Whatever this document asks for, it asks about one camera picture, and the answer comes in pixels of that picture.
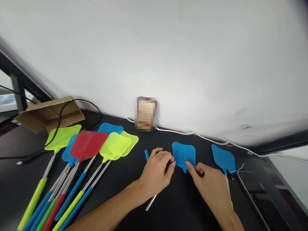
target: perforated plastic mesh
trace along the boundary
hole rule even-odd
[[[77,134],[81,129],[81,125],[74,125],[66,128],[59,128],[56,137],[54,140],[45,147],[45,150],[54,150],[56,153],[60,151],[61,148],[64,148],[68,145],[72,135]],[[55,129],[49,133],[46,144],[48,144],[52,137],[55,134]]]
[[[187,172],[185,161],[189,161],[194,167],[196,166],[196,149],[194,146],[173,142],[172,150],[176,165],[181,167],[184,173]]]
[[[81,163],[85,158],[91,158],[98,154],[107,137],[107,133],[81,132],[78,134],[70,154],[72,157],[78,158],[78,162]]]
[[[135,144],[138,142],[139,138],[138,136],[134,136],[131,134],[128,134],[127,132],[123,131],[121,133],[121,136],[130,138],[132,140],[132,143],[130,144],[130,146],[125,150],[125,152],[122,154],[122,156],[127,156],[129,154],[129,152],[132,150],[132,148],[135,146]]]
[[[235,159],[234,155],[229,152],[225,151],[216,145],[212,144],[212,151],[215,163],[221,167],[225,174],[227,174],[227,170],[229,172],[235,171]]]
[[[103,157],[103,163],[107,160],[119,159],[131,143],[131,138],[121,136],[116,132],[111,133],[99,151]]]
[[[78,161],[77,158],[72,157],[72,156],[70,155],[70,151],[71,151],[72,146],[73,146],[73,144],[74,144],[74,142],[75,142],[75,140],[76,140],[76,138],[77,138],[77,135],[78,135],[78,134],[75,134],[75,135],[73,135],[73,136],[71,137],[71,139],[70,139],[70,141],[69,141],[67,147],[65,148],[65,150],[64,150],[64,152],[63,152],[63,154],[62,154],[62,160],[66,161],[66,162],[69,162],[69,163],[70,163],[70,165],[69,165],[70,167],[73,167],[74,164],[77,163],[77,161]]]
[[[103,123],[100,125],[97,132],[106,132],[108,135],[112,132],[116,132],[119,135],[123,132],[124,128],[122,126],[112,125],[109,123]]]

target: black table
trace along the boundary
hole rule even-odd
[[[100,115],[95,112],[83,111],[86,117],[81,121],[82,129],[88,129],[94,124]],[[79,212],[76,220],[90,212],[100,204],[123,190],[132,181],[139,178],[146,164],[144,150],[151,152],[156,147],[163,147],[172,153],[172,143],[177,141],[182,144],[190,144],[196,148],[196,162],[202,162],[214,168],[219,168],[213,159],[211,142],[193,135],[179,135],[169,132],[153,131],[150,133],[135,130],[134,123],[125,119],[104,115],[101,122],[92,130],[96,131],[101,123],[122,125],[129,134],[137,135],[139,142],[128,156],[113,161],[95,190]],[[26,155],[44,146],[48,137],[47,132],[41,131],[35,134],[27,128],[20,126],[4,136],[0,137],[1,156]],[[263,185],[269,184],[267,176],[259,159],[250,156],[246,151],[235,147],[222,146],[223,149],[232,152],[235,156],[236,167],[239,168],[245,162],[244,171],[253,171]],[[43,195],[50,189],[59,176],[66,162],[61,160],[60,151],[49,173],[48,182]],[[33,195],[34,190],[43,176],[45,168],[53,155],[47,152],[23,165],[16,165],[16,159],[0,160],[0,230],[16,230],[25,212],[25,209]],[[86,179],[80,190],[86,184],[92,173],[100,165],[102,157],[97,157],[92,164]],[[87,165],[82,163],[78,169],[75,180]],[[264,230],[257,214],[255,213],[248,197],[241,187],[236,176],[230,180],[230,191],[234,210],[238,214],[246,231]],[[156,198],[148,212],[145,211],[148,202],[131,211],[119,224],[116,230],[221,230],[212,212],[203,201],[193,180],[187,172],[175,167],[170,185]]]

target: power cord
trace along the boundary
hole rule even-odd
[[[95,107],[97,108],[97,110],[98,110],[99,113],[101,114],[99,120],[98,120],[92,127],[90,127],[90,128],[88,129],[88,130],[91,130],[94,126],[96,126],[96,125],[101,121],[101,119],[102,119],[102,117],[103,117],[103,115],[102,115],[100,109],[99,109],[94,103],[92,103],[92,102],[90,102],[90,101],[88,101],[88,100],[85,100],[85,99],[73,99],[73,100],[71,100],[71,101],[68,101],[68,102],[67,102],[66,104],[64,104],[63,107],[61,108],[61,111],[60,111],[60,113],[59,113],[59,122],[58,122],[58,125],[57,125],[57,128],[56,128],[55,134],[54,134],[54,136],[52,137],[52,139],[50,140],[50,142],[49,142],[48,144],[46,144],[44,147],[40,148],[39,150],[37,150],[37,151],[35,151],[35,152],[31,153],[31,154],[25,155],[25,156],[18,156],[18,157],[0,157],[0,159],[21,159],[21,158],[27,158],[27,157],[30,157],[31,155],[34,155],[35,153],[41,151],[41,150],[44,149],[45,147],[47,147],[47,146],[55,139],[55,137],[56,137],[56,135],[57,135],[57,132],[58,132],[59,127],[60,127],[60,124],[61,124],[61,117],[62,117],[63,109],[64,109],[69,103],[71,103],[71,102],[73,102],[73,101],[76,101],[76,100],[86,101],[86,102],[92,104],[93,106],[95,106]]]
[[[14,92],[15,94],[20,95],[21,97],[23,97],[23,98],[29,100],[29,101],[32,102],[33,104],[36,104],[36,102],[34,102],[33,100],[31,100],[31,99],[29,99],[29,98],[27,98],[27,97],[21,95],[21,94],[20,94],[19,92],[17,92],[17,91],[14,91],[14,90],[9,89],[9,88],[7,88],[7,87],[5,87],[5,86],[2,86],[2,85],[0,85],[0,87],[2,87],[2,88],[4,88],[4,89],[7,89],[7,90],[9,90],[9,91],[11,91],[11,92]]]
[[[135,121],[133,121],[133,120],[127,118],[127,117],[126,117],[126,119],[127,119],[129,122],[132,122],[132,123],[135,122]],[[229,146],[229,147],[236,146],[236,147],[238,147],[238,148],[241,148],[241,149],[246,150],[247,153],[248,153],[249,155],[256,155],[256,156],[258,156],[258,157],[282,156],[282,155],[279,155],[279,154],[281,154],[281,153],[270,153],[270,154],[265,154],[265,155],[259,155],[259,154],[255,153],[255,152],[249,150],[248,148],[245,148],[245,147],[242,147],[242,146],[240,146],[240,145],[237,145],[237,144],[235,144],[235,143],[233,143],[233,142],[231,142],[231,141],[226,141],[226,142],[224,142],[224,143],[218,143],[218,142],[216,142],[216,141],[210,140],[209,138],[206,138],[206,137],[203,137],[203,136],[199,135],[197,132],[182,133],[182,132],[177,132],[177,131],[173,131],[173,130],[160,129],[160,128],[158,128],[158,127],[156,127],[156,129],[157,129],[158,131],[162,131],[162,132],[172,132],[172,133],[177,133],[177,134],[181,134],[181,135],[192,135],[192,134],[196,134],[197,136],[201,137],[202,139],[205,139],[205,140],[207,140],[207,141],[210,141],[210,142],[212,142],[212,143],[214,143],[214,144],[226,145],[226,146]]]

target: green plastic grip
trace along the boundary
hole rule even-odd
[[[36,204],[38,203],[39,197],[42,194],[42,191],[45,187],[47,178],[43,178],[39,181],[38,186],[36,187],[36,190],[31,198],[31,201],[21,219],[21,222],[17,228],[18,231],[22,231],[23,228],[26,226],[27,222],[29,221],[30,217],[32,216],[32,213],[36,207]]]
[[[80,191],[78,193],[78,195],[76,196],[76,198],[73,200],[73,202],[71,203],[71,205],[67,208],[67,210],[65,211],[65,213],[63,214],[63,216],[60,218],[60,220],[58,221],[58,223],[55,225],[55,227],[53,228],[52,231],[58,231],[61,226],[63,225],[63,223],[65,222],[65,220],[68,218],[68,216],[71,214],[71,212],[73,211],[73,209],[75,208],[75,206],[78,204],[78,202],[80,201],[80,199],[82,198],[82,196],[84,195],[83,191]]]
[[[57,203],[58,198],[55,198],[52,200],[48,210],[46,211],[45,215],[43,216],[41,222],[39,223],[38,227],[36,228],[35,231],[41,231],[44,228],[44,225],[51,214],[52,209],[54,208],[55,204]]]

